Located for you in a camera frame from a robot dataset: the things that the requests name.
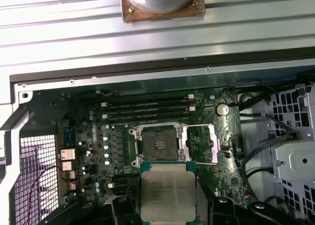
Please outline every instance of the cable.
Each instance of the cable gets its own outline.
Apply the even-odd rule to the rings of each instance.
[[[280,136],[278,138],[275,138],[273,140],[270,140],[270,141],[267,141],[266,143],[262,144],[262,145],[259,145],[257,146],[254,150],[252,150],[243,160],[242,164],[241,164],[241,176],[244,180],[244,182],[246,183],[252,197],[255,199],[255,200],[258,200],[256,194],[254,193],[254,191],[252,190],[252,187],[250,185],[250,183],[248,182],[248,178],[247,178],[247,174],[246,174],[246,164],[253,158],[255,157],[256,155],[258,155],[261,151],[269,148],[270,146],[273,146],[273,145],[277,145],[277,144],[280,144],[282,142],[285,142],[287,140],[290,140],[292,138],[291,134],[286,134],[286,135],[283,135],[283,136]]]
[[[294,130],[292,130],[290,127],[288,127],[286,124],[284,124],[283,122],[279,121],[278,119],[274,118],[273,116],[269,115],[269,114],[263,114],[263,113],[251,113],[251,114],[247,114],[247,113],[240,113],[241,117],[254,117],[254,118],[261,118],[261,117],[265,117],[265,118],[269,118],[272,121],[274,121],[276,124],[278,124],[280,127],[282,127],[283,129],[286,130],[287,133],[292,133],[294,132]]]
[[[291,89],[294,89],[295,88],[295,85],[298,84],[300,82],[298,81],[294,81],[294,80],[291,80],[291,81],[287,81],[287,82],[284,82],[282,84],[281,87],[277,88],[276,92],[274,91],[265,91],[243,103],[241,103],[239,105],[239,110],[240,111],[243,111],[244,109],[247,109],[247,108],[251,108],[253,105],[257,104],[258,102],[262,101],[263,99],[266,99],[268,98],[269,96],[273,95],[274,93],[278,93],[278,92],[283,92],[283,91],[288,91],[288,90],[291,90]]]
[[[272,167],[258,168],[251,171],[249,174],[247,174],[247,178],[250,178],[251,176],[253,176],[255,173],[258,173],[258,172],[269,172],[270,174],[274,174],[274,169]]]
[[[245,201],[248,201],[248,203],[250,203],[250,202],[252,201],[252,199],[251,199],[251,198],[248,198],[248,197],[247,197],[247,198],[245,197],[245,198],[243,199],[243,201],[242,201],[242,204],[241,204],[241,207],[242,207],[242,208],[244,208],[244,206],[245,206]]]
[[[279,201],[281,201],[282,203],[284,203],[284,204],[286,205],[286,207],[287,207],[287,210],[288,210],[289,214],[290,214],[292,217],[295,217],[295,213],[294,213],[293,209],[291,208],[291,206],[290,206],[284,199],[282,199],[282,198],[279,197],[279,196],[272,195],[272,196],[270,196],[270,197],[268,197],[268,198],[265,199],[265,203],[268,203],[268,204],[269,204],[269,203],[270,203],[272,200],[274,200],[274,199],[279,200]]]
[[[278,91],[276,89],[274,89],[273,87],[271,87],[270,85],[267,85],[266,83],[264,83],[262,80],[259,80],[257,78],[250,78],[250,79],[244,79],[241,81],[237,81],[234,84],[230,85],[229,87],[226,88],[226,92],[228,92],[230,89],[232,89],[233,87],[242,84],[242,83],[246,83],[246,82],[252,82],[252,81],[256,81],[261,83],[263,86],[267,87],[268,89],[270,89],[271,91],[277,93]]]
[[[30,215],[31,215],[31,206],[32,206],[32,193],[33,193],[33,190],[34,190],[36,182],[44,175],[45,172],[47,172],[48,170],[50,170],[52,168],[55,168],[55,167],[60,170],[60,174],[61,174],[61,172],[62,172],[61,168],[56,166],[56,165],[54,165],[54,166],[51,166],[51,167],[45,169],[44,171],[42,171],[39,174],[39,176],[35,179],[35,181],[33,182],[32,186],[31,186],[31,190],[30,190],[30,195],[29,195],[29,205],[28,205],[27,220],[26,220],[25,225],[30,225]],[[71,183],[76,184],[75,182],[72,182],[72,181],[70,181],[70,180],[68,180],[68,179],[66,179],[66,178],[64,178],[62,176],[61,176],[61,178],[63,180],[65,180],[65,181],[69,181]]]

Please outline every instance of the capacitor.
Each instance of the capacitor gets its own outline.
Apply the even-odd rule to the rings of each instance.
[[[80,142],[79,142],[79,145],[86,145],[86,144],[87,144],[86,141],[80,141]]]

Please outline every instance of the metal sheet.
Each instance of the metal sheet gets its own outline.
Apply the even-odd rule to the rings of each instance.
[[[0,67],[20,74],[314,45],[315,0],[205,0],[204,18],[127,25],[119,0],[0,0]]]

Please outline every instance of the metal mesh grille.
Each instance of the metal mesh grille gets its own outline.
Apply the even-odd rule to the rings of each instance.
[[[16,225],[25,225],[30,213],[30,225],[36,225],[58,207],[57,168],[52,168],[34,184],[29,209],[31,187],[40,173],[57,165],[54,135],[21,138],[21,174],[15,183]]]

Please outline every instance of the intel xeon processor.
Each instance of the intel xeon processor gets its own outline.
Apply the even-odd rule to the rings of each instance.
[[[196,218],[196,176],[185,164],[151,164],[141,174],[141,219],[192,222]]]

